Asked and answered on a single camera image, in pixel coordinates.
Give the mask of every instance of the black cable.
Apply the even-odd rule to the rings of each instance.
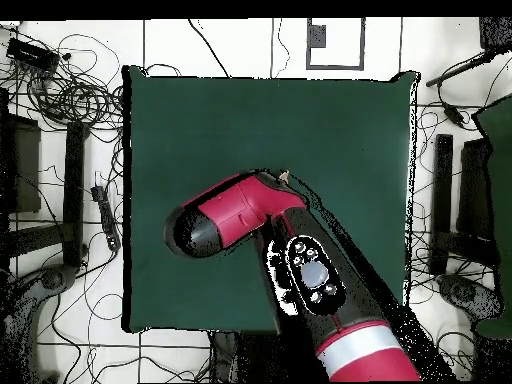
[[[51,320],[51,326],[53,328],[53,331],[55,332],[55,334],[57,334],[57,336],[59,336],[62,340],[68,342],[69,344],[75,346],[78,350],[78,357],[76,358],[75,362],[73,363],[73,366],[69,369],[68,373],[66,374],[66,377],[64,378],[64,383],[63,384],[67,384],[68,382],[68,378],[69,376],[71,375],[71,372],[73,371],[73,369],[76,367],[76,365],[78,364],[78,361],[80,360],[80,358],[82,357],[82,349],[80,349],[80,346],[77,346],[76,343],[72,342],[71,340],[69,340],[68,338],[64,337],[60,332],[59,330],[57,330],[57,327],[55,327],[55,316],[57,315],[57,312],[59,310],[59,307],[60,307],[60,294],[57,295],[57,307],[55,308],[55,311],[53,312],[53,315],[52,315],[52,320]]]
[[[496,77],[493,79],[491,87],[489,88],[489,93],[487,93],[487,97],[485,99],[485,103],[484,103],[484,106],[483,106],[484,108],[487,106],[487,102],[489,101],[489,97],[491,96],[491,92],[492,92],[492,89],[494,87],[494,84],[496,83],[496,80],[501,75],[501,73],[505,70],[505,68],[508,66],[508,64],[510,63],[511,60],[512,60],[512,57],[510,57],[510,59],[507,60],[507,62],[503,65],[503,68],[500,69],[500,71],[496,74]]]
[[[192,23],[192,21],[190,19],[187,19],[189,25],[192,27],[192,29],[203,39],[203,41],[205,42],[205,44],[208,46],[208,48],[210,49],[210,51],[212,52],[212,55],[213,57],[215,58],[215,60],[217,61],[217,63],[219,64],[219,66],[222,68],[222,71],[224,72],[224,75],[226,75],[226,77],[228,78],[231,78],[231,76],[228,74],[228,72],[226,71],[226,68],[224,68],[224,65],[221,63],[221,61],[219,60],[219,58],[217,57],[217,55],[215,54],[215,52],[213,51],[213,48],[212,46],[210,46],[210,43],[208,42],[208,40],[204,37],[204,35],[201,33],[201,31],[199,31],[195,26],[194,24]]]
[[[279,21],[279,29],[277,30],[277,41],[279,41],[279,44],[281,44],[281,46],[286,50],[286,54],[288,55],[288,58],[286,59],[286,63],[284,64],[284,68],[279,70],[279,72],[276,75],[276,78],[279,76],[279,74],[281,72],[286,70],[286,68],[288,67],[288,62],[290,61],[290,51],[286,48],[286,46],[281,41],[281,26],[282,26],[282,24],[283,24],[283,18],[281,18],[281,20]]]

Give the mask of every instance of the white floor tile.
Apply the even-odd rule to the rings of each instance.
[[[209,349],[155,349],[143,348],[142,355],[151,358],[165,371],[144,359],[141,364],[142,383],[181,383],[193,380],[208,365]]]
[[[482,51],[478,18],[404,18],[402,70],[421,72],[419,103],[439,100],[437,88],[427,88],[427,81]],[[456,105],[483,105],[494,77],[511,57],[510,54],[498,56],[491,63],[447,80],[441,89],[443,100]],[[496,81],[488,103],[510,92],[512,66]]]
[[[81,346],[81,356],[74,346],[38,346],[40,368],[43,372],[60,372],[63,383],[69,370],[68,384],[136,384],[138,381],[138,348]]]

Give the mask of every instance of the control buttons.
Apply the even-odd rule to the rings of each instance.
[[[319,303],[322,300],[322,295],[318,292],[314,292],[311,295],[311,302],[313,303]]]
[[[308,259],[314,259],[318,256],[318,252],[315,249],[308,249],[306,255]]]
[[[329,296],[334,296],[337,291],[336,286],[334,284],[327,284],[324,290]]]
[[[304,250],[306,250],[306,245],[299,241],[296,245],[295,245],[295,251],[299,254],[301,254],[302,252],[304,252]]]

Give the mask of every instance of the tangled wires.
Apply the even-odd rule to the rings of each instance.
[[[423,173],[424,175],[426,174],[429,179],[432,178],[433,172],[425,164],[424,155],[429,151],[429,147],[433,145],[432,137],[436,133],[439,125],[448,121],[447,118],[443,120],[439,119],[439,115],[436,112],[436,109],[442,111],[442,108],[443,102],[432,102],[426,106],[423,106],[421,113],[418,116],[417,129],[423,135],[423,142],[418,146],[419,152],[416,155],[416,163],[419,165],[417,167],[417,171]],[[469,113],[466,110],[462,110],[460,113],[465,117],[464,129],[473,131],[473,128],[467,127],[471,121]],[[425,122],[426,118],[430,118],[428,123]],[[461,174],[461,172],[454,172],[452,175],[456,176],[459,174]],[[416,188],[414,191],[411,290],[416,289],[414,290],[414,294],[416,294],[414,297],[416,299],[414,299],[414,301],[409,301],[409,305],[413,309],[417,309],[418,305],[423,305],[432,301],[435,296],[440,294],[439,287],[436,282],[437,276],[430,275],[428,272],[428,259],[432,254],[428,242],[428,237],[430,237],[431,234],[429,231],[429,218],[431,213],[427,212],[425,205],[419,200],[431,188],[432,182],[428,182],[422,187]],[[470,278],[475,282],[481,282],[487,274],[491,274],[493,272],[492,269],[471,263],[469,260],[467,260],[467,258],[461,256],[449,255],[448,259],[449,266],[454,267],[455,274]],[[423,297],[422,292],[427,292],[428,295],[425,296],[424,299],[418,299],[418,297]],[[423,330],[432,341],[432,343],[434,343],[434,345],[437,347],[439,353],[445,358],[452,369],[454,369],[457,376],[460,379],[467,379],[470,376],[473,366],[472,353],[469,353],[466,349],[463,348],[455,348],[454,350],[451,350],[445,347],[445,344],[447,342],[455,342],[458,340],[459,345],[462,346],[467,345],[469,342],[470,346],[468,348],[472,350],[473,338],[462,331],[448,331],[444,333],[441,332],[437,335],[437,337],[434,338],[432,334],[426,330],[425,327],[423,327]]]

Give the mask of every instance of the round gray button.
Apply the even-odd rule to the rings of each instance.
[[[334,284],[326,284],[324,290],[327,294],[331,296],[334,296],[336,294],[336,286]]]
[[[302,252],[304,252],[304,250],[306,250],[306,245],[305,245],[303,242],[299,241],[299,242],[295,245],[295,251],[296,251],[297,253],[302,253]]]
[[[311,295],[311,302],[318,303],[318,302],[320,302],[320,300],[322,300],[322,295],[320,293],[314,292]]]
[[[306,255],[308,255],[309,259],[316,258],[318,256],[318,252],[315,249],[308,249],[306,252]]]
[[[300,269],[302,281],[306,287],[314,289],[321,286],[329,278],[329,271],[320,262],[312,261],[302,265]]]

